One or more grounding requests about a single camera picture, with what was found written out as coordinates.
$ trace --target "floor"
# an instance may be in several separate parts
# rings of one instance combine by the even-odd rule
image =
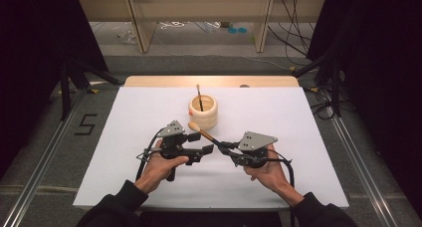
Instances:
[[[91,23],[100,48],[112,75],[124,79],[136,73],[122,63],[131,61],[135,64],[139,58],[153,66],[153,62],[166,59],[173,63],[166,64],[177,69],[185,57],[206,59],[206,61],[223,59],[242,62],[245,69],[249,66],[277,69],[288,74],[293,69],[308,63],[304,59],[309,40],[299,39],[289,34],[290,24],[271,24],[263,53],[255,51],[254,40],[249,23],[234,23],[236,33],[229,33],[227,28],[215,28],[203,22],[189,22],[183,27],[161,29],[158,24],[151,47],[147,53],[140,54],[135,40],[131,37],[131,25],[127,23]],[[301,34],[311,38],[315,24],[300,24]],[[294,47],[288,47],[280,41],[288,39]],[[302,87],[313,86],[315,71],[309,72],[299,79]],[[51,103],[45,108],[37,128],[34,129],[31,141],[25,146],[8,172],[0,181],[0,221],[4,223],[20,194],[25,191],[28,180],[33,179],[34,170],[40,159],[45,158],[52,142],[52,156],[44,172],[39,173],[39,182],[32,198],[27,202],[22,218],[17,221],[20,226],[75,226],[85,211],[73,207],[73,200],[84,177],[91,156],[93,155],[106,118],[118,87],[103,84],[102,80],[89,76],[93,84],[94,94],[84,92],[72,93],[75,111],[67,126],[61,126],[61,93],[57,87],[51,95]],[[320,104],[322,95],[329,96],[327,91],[319,95],[306,93],[310,107]],[[326,145],[334,170],[349,200],[350,207],[345,211],[359,226],[422,226],[421,220],[403,195],[400,187],[385,166],[382,157],[377,155],[370,136],[365,130],[358,113],[353,111],[351,103],[341,107],[342,117],[324,119],[330,110],[321,110],[316,114],[316,124]],[[82,126],[85,118],[95,124]],[[60,137],[57,129],[62,131]],[[282,222],[289,225],[289,213],[281,213]]]

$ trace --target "black jacket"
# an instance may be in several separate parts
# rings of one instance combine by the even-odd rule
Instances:
[[[77,226],[148,226],[148,223],[142,223],[141,218],[134,213],[147,198],[148,195],[127,180],[116,196],[104,197],[83,216]],[[311,192],[305,195],[301,203],[292,208],[292,212],[298,218],[301,227],[357,226],[341,209],[332,204],[322,205]],[[199,226],[206,224],[207,221],[204,220]]]

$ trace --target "white table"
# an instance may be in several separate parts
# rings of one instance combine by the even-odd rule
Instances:
[[[211,135],[220,141],[239,141],[246,130],[276,136],[276,150],[293,160],[298,192],[312,191],[323,204],[348,207],[301,88],[202,87],[201,93],[219,103],[219,122],[208,131]],[[126,179],[134,181],[139,167],[135,157],[174,119],[193,132],[187,126],[187,104],[195,95],[194,87],[120,88],[74,205],[91,208],[105,195],[118,193]],[[202,137],[184,147],[208,144]],[[200,163],[178,167],[175,180],[162,181],[141,208],[272,211],[288,205],[214,147]]]

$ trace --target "gray floor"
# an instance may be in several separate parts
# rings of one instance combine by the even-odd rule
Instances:
[[[139,54],[135,44],[126,44],[126,40],[117,36],[127,32],[123,29],[125,24],[93,23],[92,25],[110,73],[121,80],[130,75],[160,74],[288,75],[290,67],[299,66],[289,61],[286,54],[294,62],[308,62],[291,48],[286,52],[285,46],[271,34],[267,37],[264,53],[256,53],[250,34],[251,27],[247,23],[234,24],[235,27],[247,28],[246,34],[230,34],[225,29],[205,32],[195,23],[188,23],[184,28],[166,30],[161,30],[158,26],[152,45],[146,54]],[[311,37],[311,26],[302,25],[303,35]],[[272,28],[281,37],[287,37],[279,24],[272,24]],[[303,48],[300,40],[291,38],[290,41],[296,47]],[[312,86],[314,74],[315,72],[310,72],[301,77],[301,86]],[[92,75],[88,77],[92,82],[101,81]],[[83,94],[66,134],[21,221],[21,226],[75,226],[84,215],[84,210],[73,207],[73,200],[106,124],[118,87],[95,83],[93,89],[98,92]],[[307,97],[310,106],[319,102],[314,94],[307,93]],[[0,181],[2,223],[59,126],[61,108],[61,96],[59,88],[56,88],[52,92],[51,103],[45,108],[37,128],[32,133],[31,141],[22,148]],[[391,209],[396,226],[422,226],[421,220],[391,176],[382,158],[375,153],[364,124],[358,113],[352,112],[352,108],[350,103],[343,104],[341,119],[377,188]],[[95,127],[90,135],[78,135],[89,131],[89,127],[80,126],[86,114],[96,114],[87,117],[87,121]],[[345,210],[347,214],[359,226],[386,226],[378,217],[336,132],[333,120],[322,120],[316,116],[316,124],[341,186],[349,199],[350,207]],[[289,213],[283,212],[281,218],[285,226],[289,226]]]

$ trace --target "black cloth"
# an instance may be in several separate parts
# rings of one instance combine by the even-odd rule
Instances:
[[[77,226],[282,226],[277,212],[145,212],[138,217],[134,211],[147,198],[148,195],[127,180],[116,196],[107,195],[83,216]],[[292,208],[292,211],[302,227],[357,226],[341,209],[332,204],[322,205],[311,192],[306,194],[305,199]]]

